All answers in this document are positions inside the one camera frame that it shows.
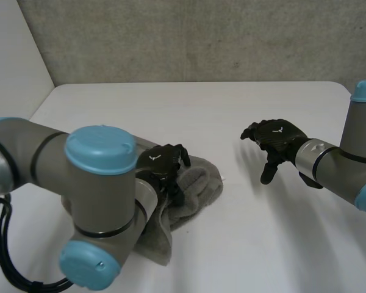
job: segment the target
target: concrete wall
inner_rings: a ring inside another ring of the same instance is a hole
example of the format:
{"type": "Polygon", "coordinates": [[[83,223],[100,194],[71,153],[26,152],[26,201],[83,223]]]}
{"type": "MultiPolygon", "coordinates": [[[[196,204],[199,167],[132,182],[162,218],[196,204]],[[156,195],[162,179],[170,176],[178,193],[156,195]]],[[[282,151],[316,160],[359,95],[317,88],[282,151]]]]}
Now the concrete wall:
{"type": "Polygon", "coordinates": [[[0,0],[0,117],[30,118],[53,88],[16,0],[0,0]]]}
{"type": "Polygon", "coordinates": [[[366,78],[366,0],[18,0],[55,85],[366,78]]]}

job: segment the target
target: gray towel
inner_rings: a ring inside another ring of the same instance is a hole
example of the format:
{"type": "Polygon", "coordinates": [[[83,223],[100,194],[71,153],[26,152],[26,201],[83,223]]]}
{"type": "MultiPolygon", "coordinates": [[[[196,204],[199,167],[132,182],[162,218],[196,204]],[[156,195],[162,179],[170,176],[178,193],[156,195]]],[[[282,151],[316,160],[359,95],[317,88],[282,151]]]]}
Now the gray towel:
{"type": "MultiPolygon", "coordinates": [[[[155,143],[136,137],[137,154],[156,146],[155,143]]],[[[150,260],[166,266],[171,259],[171,232],[190,221],[221,194],[223,183],[216,166],[200,157],[190,156],[192,166],[179,171],[178,184],[185,195],[183,207],[172,207],[168,197],[153,212],[134,250],[150,260]]]]}

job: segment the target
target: gray robot arm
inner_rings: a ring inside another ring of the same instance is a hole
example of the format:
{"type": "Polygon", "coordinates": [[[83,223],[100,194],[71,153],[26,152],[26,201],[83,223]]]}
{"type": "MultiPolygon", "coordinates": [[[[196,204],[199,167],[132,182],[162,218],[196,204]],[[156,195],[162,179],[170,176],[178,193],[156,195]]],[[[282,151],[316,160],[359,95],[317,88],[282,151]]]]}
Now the gray robot arm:
{"type": "Polygon", "coordinates": [[[60,268],[75,284],[108,287],[157,205],[152,182],[136,178],[135,139],[110,126],[67,134],[0,118],[0,195],[32,183],[70,203],[75,232],[60,268]]]}
{"type": "Polygon", "coordinates": [[[366,212],[366,81],[360,81],[351,96],[339,147],[308,139],[285,120],[254,123],[242,134],[245,138],[268,153],[264,184],[272,180],[279,164],[291,161],[307,185],[325,187],[366,212]]]}
{"type": "Polygon", "coordinates": [[[356,86],[339,147],[318,139],[298,150],[296,168],[366,212],[366,81],[356,86]]]}

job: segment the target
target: table surface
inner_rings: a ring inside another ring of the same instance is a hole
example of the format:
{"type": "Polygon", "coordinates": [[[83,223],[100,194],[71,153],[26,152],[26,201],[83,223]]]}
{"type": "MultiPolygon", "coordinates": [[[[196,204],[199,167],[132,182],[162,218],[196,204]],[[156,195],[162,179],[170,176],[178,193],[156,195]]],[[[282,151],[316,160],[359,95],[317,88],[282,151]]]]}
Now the table surface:
{"type": "MultiPolygon", "coordinates": [[[[226,178],[221,197],[173,233],[167,267],[132,253],[105,292],[366,292],[366,214],[308,188],[291,164],[260,185],[265,153],[239,139],[254,121],[285,118],[339,144],[349,97],[333,82],[62,85],[31,120],[66,132],[112,125],[182,143],[226,178]]],[[[16,267],[30,280],[57,281],[73,232],[59,197],[28,184],[13,193],[13,208],[16,267]]],[[[1,271],[0,292],[17,292],[1,271]]]]}

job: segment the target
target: white wall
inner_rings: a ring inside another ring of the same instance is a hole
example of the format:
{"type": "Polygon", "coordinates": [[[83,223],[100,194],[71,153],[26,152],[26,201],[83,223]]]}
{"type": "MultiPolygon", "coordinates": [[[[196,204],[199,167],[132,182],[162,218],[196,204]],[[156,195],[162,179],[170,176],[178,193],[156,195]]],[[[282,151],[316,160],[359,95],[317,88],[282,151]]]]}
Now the white wall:
{"type": "Polygon", "coordinates": [[[0,0],[0,117],[30,118],[54,86],[16,0],[0,0]]]}

